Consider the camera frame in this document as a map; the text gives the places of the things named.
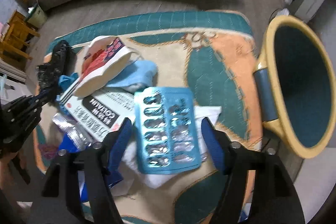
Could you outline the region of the clear crumpled plastic bottle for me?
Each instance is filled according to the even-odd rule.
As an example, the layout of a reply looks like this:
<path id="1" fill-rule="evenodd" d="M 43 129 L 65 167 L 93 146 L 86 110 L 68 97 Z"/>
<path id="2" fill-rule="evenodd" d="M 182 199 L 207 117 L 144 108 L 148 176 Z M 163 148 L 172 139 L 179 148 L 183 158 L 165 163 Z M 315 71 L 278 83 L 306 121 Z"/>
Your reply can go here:
<path id="1" fill-rule="evenodd" d="M 67 152 L 76 153 L 85 150 L 93 142 L 93 139 L 85 131 L 84 127 L 75 120 L 56 113 L 52 121 L 64 134 L 63 140 L 59 145 L 59 150 L 64 149 Z"/>

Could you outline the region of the blue blister pill pack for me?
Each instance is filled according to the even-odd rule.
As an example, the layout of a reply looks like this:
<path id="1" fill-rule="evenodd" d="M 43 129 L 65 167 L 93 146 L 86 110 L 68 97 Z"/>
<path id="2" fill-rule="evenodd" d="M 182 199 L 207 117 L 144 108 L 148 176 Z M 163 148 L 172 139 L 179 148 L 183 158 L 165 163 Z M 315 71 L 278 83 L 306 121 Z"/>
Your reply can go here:
<path id="1" fill-rule="evenodd" d="M 134 111 L 141 173 L 176 174 L 201 166 L 189 88 L 145 88 L 134 95 Z"/>

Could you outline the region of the yellow teal trash bin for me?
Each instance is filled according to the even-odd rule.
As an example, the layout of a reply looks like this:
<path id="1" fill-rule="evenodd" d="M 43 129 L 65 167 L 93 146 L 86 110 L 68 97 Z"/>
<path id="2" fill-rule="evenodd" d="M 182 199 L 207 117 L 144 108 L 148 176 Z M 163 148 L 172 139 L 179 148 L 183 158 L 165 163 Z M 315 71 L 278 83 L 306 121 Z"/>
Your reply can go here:
<path id="1" fill-rule="evenodd" d="M 253 76 L 262 126 L 297 156 L 319 155 L 335 129 L 335 73 L 314 31 L 293 16 L 276 16 Z"/>

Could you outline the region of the white green medicine box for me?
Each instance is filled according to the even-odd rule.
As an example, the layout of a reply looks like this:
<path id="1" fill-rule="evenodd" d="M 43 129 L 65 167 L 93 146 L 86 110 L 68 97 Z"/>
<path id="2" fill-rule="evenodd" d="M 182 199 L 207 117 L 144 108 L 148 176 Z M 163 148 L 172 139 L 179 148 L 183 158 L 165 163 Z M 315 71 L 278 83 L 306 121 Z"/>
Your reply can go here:
<path id="1" fill-rule="evenodd" d="M 117 131 L 125 118 L 135 120 L 134 95 L 119 88 L 102 88 L 84 98 L 68 90 L 60 103 L 97 141 Z"/>

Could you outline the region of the wooden chair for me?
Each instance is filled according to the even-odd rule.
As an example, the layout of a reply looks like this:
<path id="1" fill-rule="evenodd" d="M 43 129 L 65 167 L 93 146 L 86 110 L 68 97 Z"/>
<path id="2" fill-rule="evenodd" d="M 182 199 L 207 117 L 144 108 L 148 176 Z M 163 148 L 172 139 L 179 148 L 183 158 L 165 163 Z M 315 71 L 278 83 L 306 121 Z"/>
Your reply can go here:
<path id="1" fill-rule="evenodd" d="M 24 71 L 27 61 L 33 59 L 26 52 L 30 46 L 30 40 L 34 37 L 39 38 L 40 34 L 17 10 L 3 27 L 5 30 L 1 31 L 1 60 Z"/>

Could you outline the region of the teal crumpled wrapper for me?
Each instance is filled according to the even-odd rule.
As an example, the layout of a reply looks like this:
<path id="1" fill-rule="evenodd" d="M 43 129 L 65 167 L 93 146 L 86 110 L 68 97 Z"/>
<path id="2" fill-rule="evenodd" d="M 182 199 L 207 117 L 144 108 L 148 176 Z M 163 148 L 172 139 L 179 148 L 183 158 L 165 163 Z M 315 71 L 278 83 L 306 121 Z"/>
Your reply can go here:
<path id="1" fill-rule="evenodd" d="M 59 109 L 64 110 L 64 105 L 61 103 L 60 97 L 63 93 L 78 79 L 78 73 L 74 72 L 70 76 L 61 75 L 59 77 L 58 87 L 60 88 L 60 94 L 56 96 L 56 102 L 58 103 Z"/>

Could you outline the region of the light blue face mask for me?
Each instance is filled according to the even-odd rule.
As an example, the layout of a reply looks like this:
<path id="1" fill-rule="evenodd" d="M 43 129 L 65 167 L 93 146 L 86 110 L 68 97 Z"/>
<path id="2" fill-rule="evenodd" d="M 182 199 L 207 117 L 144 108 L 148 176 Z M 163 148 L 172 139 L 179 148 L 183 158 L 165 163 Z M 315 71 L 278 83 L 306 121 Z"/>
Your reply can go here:
<path id="1" fill-rule="evenodd" d="M 149 60 L 137 60 L 129 64 L 115 78 L 110 80 L 107 88 L 121 88 L 129 93 L 135 93 L 153 86 L 157 65 Z"/>

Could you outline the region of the pink snack wrapper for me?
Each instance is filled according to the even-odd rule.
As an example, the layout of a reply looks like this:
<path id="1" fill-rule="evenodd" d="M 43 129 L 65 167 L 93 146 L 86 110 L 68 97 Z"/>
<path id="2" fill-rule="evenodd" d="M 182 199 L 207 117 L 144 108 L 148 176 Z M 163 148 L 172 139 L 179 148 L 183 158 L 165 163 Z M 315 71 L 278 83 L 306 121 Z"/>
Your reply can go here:
<path id="1" fill-rule="evenodd" d="M 41 156 L 45 160 L 52 160 L 58 153 L 58 147 L 51 144 L 40 144 L 39 151 L 41 152 Z"/>

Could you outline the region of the small white green bin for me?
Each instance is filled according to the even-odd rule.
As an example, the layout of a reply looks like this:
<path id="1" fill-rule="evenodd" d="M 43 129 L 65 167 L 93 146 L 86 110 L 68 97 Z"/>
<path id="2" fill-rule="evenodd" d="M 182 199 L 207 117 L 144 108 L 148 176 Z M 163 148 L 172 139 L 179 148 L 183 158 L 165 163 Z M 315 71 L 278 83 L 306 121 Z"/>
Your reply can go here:
<path id="1" fill-rule="evenodd" d="M 47 14 L 42 10 L 38 3 L 34 4 L 28 9 L 28 16 L 26 22 L 40 29 L 47 21 Z"/>

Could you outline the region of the blue plastic wrapper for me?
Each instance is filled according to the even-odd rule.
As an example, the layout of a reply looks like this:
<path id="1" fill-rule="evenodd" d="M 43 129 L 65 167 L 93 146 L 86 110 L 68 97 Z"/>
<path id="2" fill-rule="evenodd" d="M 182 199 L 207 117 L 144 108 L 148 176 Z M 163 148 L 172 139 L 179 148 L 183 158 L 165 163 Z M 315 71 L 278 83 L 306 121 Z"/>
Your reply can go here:
<path id="1" fill-rule="evenodd" d="M 105 184 L 103 188 L 110 189 L 122 180 L 118 167 L 124 149 L 121 136 L 108 135 L 104 141 L 93 142 L 85 150 L 74 153 L 74 163 L 79 165 L 81 202 L 89 201 L 88 188 Z"/>

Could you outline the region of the red white snack bag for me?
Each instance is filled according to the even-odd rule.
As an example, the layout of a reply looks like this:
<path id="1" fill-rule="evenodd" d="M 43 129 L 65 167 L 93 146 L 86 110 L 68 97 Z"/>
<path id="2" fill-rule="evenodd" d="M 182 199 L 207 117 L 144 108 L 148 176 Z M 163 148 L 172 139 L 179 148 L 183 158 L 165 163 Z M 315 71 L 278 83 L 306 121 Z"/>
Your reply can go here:
<path id="1" fill-rule="evenodd" d="M 94 38 L 84 51 L 74 95 L 84 98 L 103 88 L 126 68 L 133 53 L 118 36 Z"/>

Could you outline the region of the black plastic bag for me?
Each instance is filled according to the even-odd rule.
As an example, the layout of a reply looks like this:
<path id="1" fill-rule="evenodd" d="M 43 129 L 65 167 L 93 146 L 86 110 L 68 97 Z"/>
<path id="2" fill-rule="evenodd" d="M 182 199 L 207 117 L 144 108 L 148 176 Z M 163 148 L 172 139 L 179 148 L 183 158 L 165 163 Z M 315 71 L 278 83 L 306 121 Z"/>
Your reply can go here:
<path id="1" fill-rule="evenodd" d="M 51 59 L 37 66 L 37 78 L 40 91 L 50 91 L 51 100 L 61 93 L 59 79 L 72 68 L 76 53 L 66 40 L 60 40 L 52 50 Z"/>

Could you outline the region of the white tissue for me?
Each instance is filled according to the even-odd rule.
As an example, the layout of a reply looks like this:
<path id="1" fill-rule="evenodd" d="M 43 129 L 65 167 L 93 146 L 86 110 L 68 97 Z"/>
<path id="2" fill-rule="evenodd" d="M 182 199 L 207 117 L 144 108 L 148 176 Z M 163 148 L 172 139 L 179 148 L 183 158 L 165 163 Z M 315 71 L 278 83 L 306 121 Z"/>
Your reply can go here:
<path id="1" fill-rule="evenodd" d="M 207 147 L 201 133 L 201 121 L 203 118 L 208 117 L 213 125 L 218 121 L 219 115 L 222 112 L 221 106 L 195 106 L 194 116 L 195 124 L 198 133 L 198 144 L 201 153 L 202 162 L 207 158 Z M 140 182 L 143 182 L 146 186 L 157 189 L 165 182 L 172 179 L 177 174 L 142 174 L 138 171 L 137 157 L 136 157 L 136 141 L 134 137 L 126 146 L 126 150 L 123 153 L 121 163 L 118 168 L 118 172 L 122 176 L 122 180 L 118 182 L 110 190 L 113 196 L 126 195 L 131 186 L 134 183 L 135 178 L 139 178 Z"/>

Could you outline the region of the white power strip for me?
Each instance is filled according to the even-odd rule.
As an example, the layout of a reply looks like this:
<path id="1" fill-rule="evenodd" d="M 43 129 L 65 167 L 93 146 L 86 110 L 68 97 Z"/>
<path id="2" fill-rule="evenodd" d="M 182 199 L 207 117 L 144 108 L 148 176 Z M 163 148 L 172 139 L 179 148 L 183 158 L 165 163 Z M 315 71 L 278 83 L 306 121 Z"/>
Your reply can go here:
<path id="1" fill-rule="evenodd" d="M 287 8 L 284 8 L 284 9 L 278 11 L 277 14 L 276 14 L 276 16 L 281 16 L 281 15 L 288 16 L 288 15 L 290 15 L 290 12 Z"/>

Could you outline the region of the teal orange patterned cushion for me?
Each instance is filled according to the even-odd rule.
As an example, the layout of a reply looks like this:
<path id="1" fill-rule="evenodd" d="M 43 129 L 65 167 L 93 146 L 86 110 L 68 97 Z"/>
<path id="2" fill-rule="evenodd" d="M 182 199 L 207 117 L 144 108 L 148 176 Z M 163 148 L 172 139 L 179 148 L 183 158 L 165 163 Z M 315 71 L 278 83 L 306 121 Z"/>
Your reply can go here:
<path id="1" fill-rule="evenodd" d="M 247 18 L 234 11 L 157 12 L 104 20 L 64 35 L 80 59 L 91 40 L 118 36 L 157 64 L 159 86 L 188 87 L 196 106 L 221 106 L 217 129 L 251 150 L 262 125 L 253 78 L 255 41 Z M 135 178 L 115 199 L 125 223 L 207 223 L 226 176 L 210 158 L 157 189 Z"/>

